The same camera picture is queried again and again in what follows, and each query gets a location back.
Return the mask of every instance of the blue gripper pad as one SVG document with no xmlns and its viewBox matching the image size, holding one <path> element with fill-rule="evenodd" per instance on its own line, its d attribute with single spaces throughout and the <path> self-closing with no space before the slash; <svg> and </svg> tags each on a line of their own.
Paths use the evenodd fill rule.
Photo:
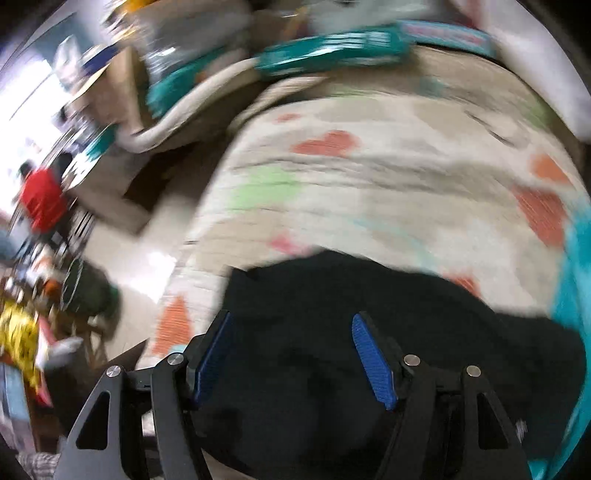
<svg viewBox="0 0 591 480">
<path fill-rule="evenodd" d="M 212 344 L 201 361 L 196 374 L 196 386 L 193 401 L 199 406 L 213 390 L 213 386 L 222 369 L 223 361 L 232 345 L 232 316 L 226 314 L 221 327 L 216 332 Z"/>
<path fill-rule="evenodd" d="M 375 398 L 384 404 L 386 410 L 393 410 L 398 397 L 392 371 L 359 313 L 353 317 L 351 333 Z"/>
</svg>

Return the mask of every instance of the black fabric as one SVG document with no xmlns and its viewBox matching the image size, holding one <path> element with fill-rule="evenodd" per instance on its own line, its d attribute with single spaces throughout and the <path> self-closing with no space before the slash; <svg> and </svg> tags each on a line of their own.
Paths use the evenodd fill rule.
<svg viewBox="0 0 591 480">
<path fill-rule="evenodd" d="M 479 365 L 512 421 L 525 420 L 529 459 L 556 450 L 585 374 L 576 332 L 337 252 L 233 270 L 223 308 L 235 348 L 193 420 L 206 450 L 260 480 L 375 473 L 397 414 L 376 401 L 353 345 L 362 310 L 434 367 Z"/>
</svg>

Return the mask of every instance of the cardboard box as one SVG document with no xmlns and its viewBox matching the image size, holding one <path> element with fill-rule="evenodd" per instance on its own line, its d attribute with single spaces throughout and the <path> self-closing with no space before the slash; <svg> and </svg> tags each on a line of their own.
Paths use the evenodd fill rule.
<svg viewBox="0 0 591 480">
<path fill-rule="evenodd" d="M 126 47 L 85 81 L 70 106 L 99 125 L 119 124 L 136 134 L 154 124 L 146 105 L 149 86 L 144 62 L 134 48 Z"/>
</svg>

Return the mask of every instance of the tiled floor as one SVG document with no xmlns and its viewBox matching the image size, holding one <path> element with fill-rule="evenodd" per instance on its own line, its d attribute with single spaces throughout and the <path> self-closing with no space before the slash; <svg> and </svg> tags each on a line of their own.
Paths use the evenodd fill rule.
<svg viewBox="0 0 591 480">
<path fill-rule="evenodd" d="M 179 166 L 140 235 L 132 236 L 101 222 L 90 235 L 86 258 L 105 269 L 121 292 L 120 320 L 113 338 L 105 343 L 108 358 L 144 340 L 152 330 L 157 303 L 206 183 L 204 176 L 209 173 L 198 158 L 190 154 Z"/>
</svg>

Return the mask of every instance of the teal fabric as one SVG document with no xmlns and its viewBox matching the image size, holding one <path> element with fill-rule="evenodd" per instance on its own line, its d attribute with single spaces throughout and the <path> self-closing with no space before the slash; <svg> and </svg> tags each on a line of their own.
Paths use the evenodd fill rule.
<svg viewBox="0 0 591 480">
<path fill-rule="evenodd" d="M 327 72 L 344 66 L 400 63 L 411 41 L 398 25 L 307 37 L 266 48 L 256 69 L 264 77 Z"/>
<path fill-rule="evenodd" d="M 461 25 L 422 20 L 399 20 L 402 31 L 416 43 L 458 48 L 494 59 L 495 45 L 488 33 Z"/>
<path fill-rule="evenodd" d="M 193 87 L 195 87 L 196 75 L 203 71 L 207 65 L 225 52 L 224 48 L 213 50 L 197 60 L 172 72 L 164 80 L 152 85 L 148 91 L 148 108 L 154 118 L 161 118 Z"/>
<path fill-rule="evenodd" d="M 115 143 L 115 125 L 109 125 L 84 150 L 88 160 L 96 160 Z"/>
<path fill-rule="evenodd" d="M 552 318 L 580 333 L 587 352 L 587 373 L 559 453 L 549 462 L 530 462 L 534 480 L 549 480 L 558 473 L 591 420 L 591 208 L 588 206 L 580 210 L 566 232 L 565 258 Z"/>
</svg>

